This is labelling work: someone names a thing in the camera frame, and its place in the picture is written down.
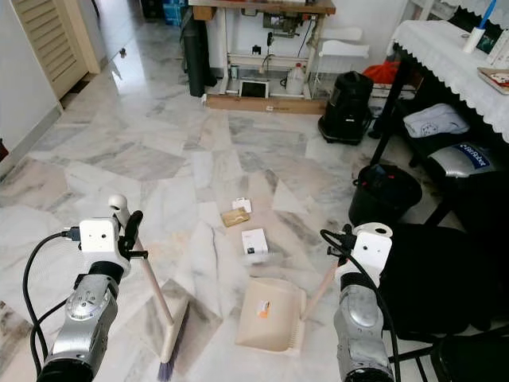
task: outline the broom handle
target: broom handle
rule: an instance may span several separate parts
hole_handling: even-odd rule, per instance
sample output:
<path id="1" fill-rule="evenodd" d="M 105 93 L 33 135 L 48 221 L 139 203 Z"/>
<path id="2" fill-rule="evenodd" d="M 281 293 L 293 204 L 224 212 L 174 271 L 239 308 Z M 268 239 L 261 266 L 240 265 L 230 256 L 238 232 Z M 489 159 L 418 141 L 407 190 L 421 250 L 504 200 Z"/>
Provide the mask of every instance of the broom handle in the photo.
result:
<path id="1" fill-rule="evenodd" d="M 313 298 L 311 298 L 311 301 L 305 308 L 304 314 L 302 314 L 302 317 L 301 317 L 302 321 L 305 321 L 308 318 L 308 316 L 311 314 L 311 312 L 314 309 L 317 302 L 324 296 L 325 292 L 327 291 L 328 286 L 334 280 L 334 275 L 336 274 L 336 269 L 337 269 L 337 261 L 334 262 L 333 265 L 331 265 L 330 269 L 325 274 L 325 277 L 322 280 L 320 287 L 318 288 L 318 291 L 315 293 Z"/>
<path id="2" fill-rule="evenodd" d="M 127 225 L 127 221 L 129 220 L 130 213 L 127 208 L 127 199 L 123 195 L 113 195 L 110 197 L 108 204 L 115 211 L 115 215 L 117 219 L 119 219 L 120 224 L 125 228 Z M 133 249 L 135 251 L 143 251 L 142 242 L 139 237 L 136 239 L 136 243 L 134 244 Z M 152 286 L 153 292 L 156 295 L 157 300 L 159 301 L 159 306 L 162 308 L 166 316 L 166 320 L 168 321 L 168 325 L 173 326 L 174 320 L 172 314 L 169 312 L 168 304 L 166 303 L 165 296 L 162 294 L 161 287 L 157 283 L 156 275 L 153 272 L 152 266 L 148 259 L 142 259 L 142 268 L 147 277 L 149 278 L 150 285 Z"/>

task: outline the white bottle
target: white bottle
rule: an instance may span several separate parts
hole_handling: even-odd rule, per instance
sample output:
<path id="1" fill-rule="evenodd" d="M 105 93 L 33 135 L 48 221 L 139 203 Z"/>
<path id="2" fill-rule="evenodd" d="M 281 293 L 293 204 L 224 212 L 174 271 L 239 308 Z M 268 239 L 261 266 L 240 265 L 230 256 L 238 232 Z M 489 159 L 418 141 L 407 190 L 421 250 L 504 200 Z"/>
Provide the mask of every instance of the white bottle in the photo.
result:
<path id="1" fill-rule="evenodd" d="M 286 78 L 286 92 L 295 96 L 302 94 L 304 90 L 304 78 L 305 73 L 302 70 L 302 65 L 300 62 L 297 62 L 295 68 L 288 72 Z"/>

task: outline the blue pen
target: blue pen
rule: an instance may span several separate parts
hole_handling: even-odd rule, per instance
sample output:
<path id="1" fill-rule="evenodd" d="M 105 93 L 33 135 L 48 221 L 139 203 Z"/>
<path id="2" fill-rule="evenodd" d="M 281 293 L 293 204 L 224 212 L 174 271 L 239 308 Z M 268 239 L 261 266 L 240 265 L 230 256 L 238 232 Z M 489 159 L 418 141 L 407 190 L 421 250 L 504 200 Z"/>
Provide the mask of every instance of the blue pen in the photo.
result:
<path id="1" fill-rule="evenodd" d="M 492 3 L 488 7 L 488 10 L 484 14 L 483 21 L 480 22 L 479 29 L 484 29 L 484 26 L 486 25 L 486 22 L 488 21 L 488 19 L 492 15 L 492 12 L 495 9 L 495 6 L 496 6 L 496 0 L 492 0 Z"/>

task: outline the louvered door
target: louvered door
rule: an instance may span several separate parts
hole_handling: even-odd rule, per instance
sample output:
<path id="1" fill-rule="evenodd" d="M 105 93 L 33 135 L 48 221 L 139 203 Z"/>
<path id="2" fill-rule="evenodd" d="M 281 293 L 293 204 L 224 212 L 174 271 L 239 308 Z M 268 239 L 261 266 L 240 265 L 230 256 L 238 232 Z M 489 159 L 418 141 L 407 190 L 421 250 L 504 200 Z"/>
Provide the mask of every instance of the louvered door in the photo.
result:
<path id="1" fill-rule="evenodd" d="M 87 74 L 64 0 L 13 0 L 13 4 L 39 63 L 61 98 Z"/>

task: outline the white wall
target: white wall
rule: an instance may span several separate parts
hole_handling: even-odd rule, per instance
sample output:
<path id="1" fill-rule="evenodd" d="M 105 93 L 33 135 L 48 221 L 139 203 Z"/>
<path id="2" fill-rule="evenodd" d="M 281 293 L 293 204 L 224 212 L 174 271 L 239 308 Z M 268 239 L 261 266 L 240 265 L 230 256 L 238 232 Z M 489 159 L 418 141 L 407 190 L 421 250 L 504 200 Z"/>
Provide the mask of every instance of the white wall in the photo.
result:
<path id="1" fill-rule="evenodd" d="M 78 0 L 80 5 L 81 14 L 85 26 L 87 27 L 88 36 L 94 49 L 95 57 L 97 61 L 101 61 L 106 57 L 106 46 L 104 45 L 103 35 L 99 30 L 99 24 L 97 22 L 97 15 L 95 14 L 94 6 L 90 0 Z"/>
<path id="2" fill-rule="evenodd" d="M 12 150 L 58 101 L 10 1 L 0 1 L 0 138 Z"/>
<path id="3" fill-rule="evenodd" d="M 359 26 L 364 31 L 361 41 L 371 45 L 370 59 L 366 61 L 363 70 L 371 64 L 381 64 L 385 58 L 390 37 L 401 20 L 407 0 L 333 0 L 336 4 L 336 14 L 326 18 L 326 28 L 343 28 Z M 220 12 L 212 21 L 208 21 L 208 42 L 210 64 L 213 68 L 221 68 L 220 42 Z M 305 23 L 297 30 L 300 37 L 293 39 L 276 37 L 271 52 L 283 56 L 295 57 L 301 46 L 308 24 Z M 262 54 L 266 54 L 267 33 L 271 29 L 262 28 L 262 14 L 256 18 L 244 17 L 238 10 L 227 11 L 228 46 L 231 53 L 249 53 L 254 44 L 262 46 Z M 301 57 L 308 54 L 306 45 L 302 49 Z"/>

